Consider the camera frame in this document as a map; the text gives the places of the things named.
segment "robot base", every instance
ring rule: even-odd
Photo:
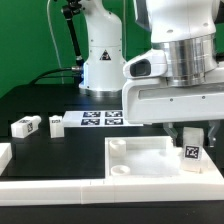
[[[81,94],[92,96],[92,97],[117,97],[120,98],[122,95],[122,90],[117,91],[101,91],[101,90],[91,90],[84,88],[82,84],[79,85],[79,92]]]

